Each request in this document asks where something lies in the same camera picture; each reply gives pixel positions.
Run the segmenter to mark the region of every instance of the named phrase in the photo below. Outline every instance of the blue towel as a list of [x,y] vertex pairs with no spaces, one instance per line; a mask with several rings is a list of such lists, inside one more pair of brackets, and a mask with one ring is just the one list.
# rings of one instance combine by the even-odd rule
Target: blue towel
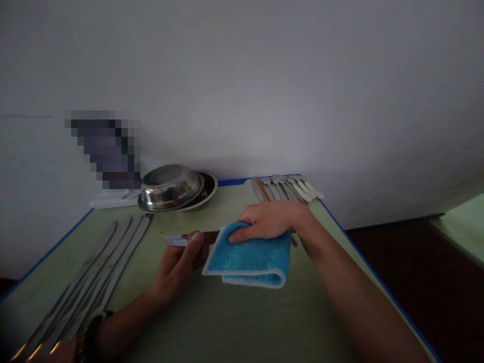
[[291,232],[238,244],[228,241],[232,232],[247,226],[250,224],[233,222],[220,229],[202,274],[221,275],[223,282],[235,285],[281,288],[289,269]]

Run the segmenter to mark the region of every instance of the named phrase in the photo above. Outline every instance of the wooden chopsticks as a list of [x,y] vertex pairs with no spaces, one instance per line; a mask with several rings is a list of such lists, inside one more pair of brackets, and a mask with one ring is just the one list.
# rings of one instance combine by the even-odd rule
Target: wooden chopsticks
[[[269,197],[269,195],[267,194],[266,190],[262,186],[261,181],[256,176],[254,178],[255,178],[255,180],[257,182],[257,185],[259,186],[259,189],[261,190],[261,193],[262,193],[262,196],[264,197],[264,200],[266,202],[270,202],[271,201],[271,198]],[[291,242],[292,242],[293,245],[297,246],[297,241],[295,240],[295,238],[292,235],[291,235]]]

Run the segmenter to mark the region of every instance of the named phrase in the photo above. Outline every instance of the right hand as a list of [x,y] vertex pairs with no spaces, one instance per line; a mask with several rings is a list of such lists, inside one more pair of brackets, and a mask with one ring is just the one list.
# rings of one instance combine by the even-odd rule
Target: right hand
[[230,243],[239,243],[251,238],[273,238],[287,230],[296,229],[297,222],[308,209],[296,201],[275,201],[253,204],[246,207],[238,219],[251,226],[232,233]]
[[203,233],[191,233],[186,247],[166,246],[158,271],[147,290],[161,306],[168,305],[188,285],[192,271],[205,264],[209,245]]

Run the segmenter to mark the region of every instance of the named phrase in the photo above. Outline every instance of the floor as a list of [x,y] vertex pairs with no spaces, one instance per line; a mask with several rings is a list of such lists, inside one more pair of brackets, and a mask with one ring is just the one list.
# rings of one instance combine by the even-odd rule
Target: floor
[[16,283],[16,280],[0,278],[0,299]]
[[484,270],[427,220],[346,231],[440,358],[484,357]]

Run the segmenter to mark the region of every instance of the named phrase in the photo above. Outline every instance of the stainless steel bowl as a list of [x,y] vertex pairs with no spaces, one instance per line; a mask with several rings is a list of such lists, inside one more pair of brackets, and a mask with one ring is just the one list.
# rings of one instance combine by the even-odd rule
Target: stainless steel bowl
[[143,177],[139,201],[154,212],[175,210],[195,199],[204,183],[199,174],[186,166],[161,166]]

